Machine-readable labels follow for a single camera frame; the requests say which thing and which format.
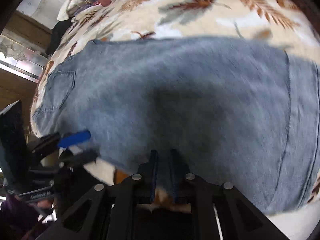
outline silver bolt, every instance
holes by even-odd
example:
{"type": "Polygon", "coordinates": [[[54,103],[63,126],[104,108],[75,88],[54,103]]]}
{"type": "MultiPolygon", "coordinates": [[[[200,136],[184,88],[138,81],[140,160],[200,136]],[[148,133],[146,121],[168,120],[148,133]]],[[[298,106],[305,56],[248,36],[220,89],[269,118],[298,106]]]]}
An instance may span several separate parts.
{"type": "Polygon", "coordinates": [[[142,178],[141,174],[137,173],[137,174],[133,174],[131,177],[133,180],[140,180],[142,178]]]}
{"type": "Polygon", "coordinates": [[[223,187],[224,187],[225,189],[232,189],[232,188],[233,188],[233,184],[230,183],[230,182],[225,182],[225,183],[223,184],[223,187]]]}
{"type": "Polygon", "coordinates": [[[103,184],[97,184],[94,186],[94,190],[95,191],[102,191],[104,189],[104,185],[103,184]]]}
{"type": "Polygon", "coordinates": [[[196,176],[193,173],[187,173],[186,174],[186,179],[188,179],[188,180],[193,180],[195,178],[196,178],[196,176]]]}

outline leaf print tablecloth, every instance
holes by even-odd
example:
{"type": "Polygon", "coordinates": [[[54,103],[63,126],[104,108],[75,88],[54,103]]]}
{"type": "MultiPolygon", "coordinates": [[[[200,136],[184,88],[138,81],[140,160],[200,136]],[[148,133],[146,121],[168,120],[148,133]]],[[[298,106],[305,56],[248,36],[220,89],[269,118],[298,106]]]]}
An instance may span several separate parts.
{"type": "MultiPolygon", "coordinates": [[[[258,39],[320,62],[318,35],[300,10],[303,6],[291,0],[116,0],[108,7],[90,7],[73,19],[43,72],[31,108],[32,129],[41,136],[32,115],[42,103],[48,74],[93,39],[107,42],[230,36],[258,39]]],[[[310,201],[318,199],[318,193],[316,187],[310,201]]]]}

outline shirt pocket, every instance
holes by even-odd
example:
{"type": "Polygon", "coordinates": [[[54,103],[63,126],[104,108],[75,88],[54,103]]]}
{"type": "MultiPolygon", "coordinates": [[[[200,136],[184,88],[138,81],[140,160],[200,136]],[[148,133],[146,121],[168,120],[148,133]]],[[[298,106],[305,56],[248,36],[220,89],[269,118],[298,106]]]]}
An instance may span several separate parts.
{"type": "Polygon", "coordinates": [[[76,72],[59,70],[48,77],[42,101],[44,111],[53,111],[62,107],[75,86],[76,72]]]}

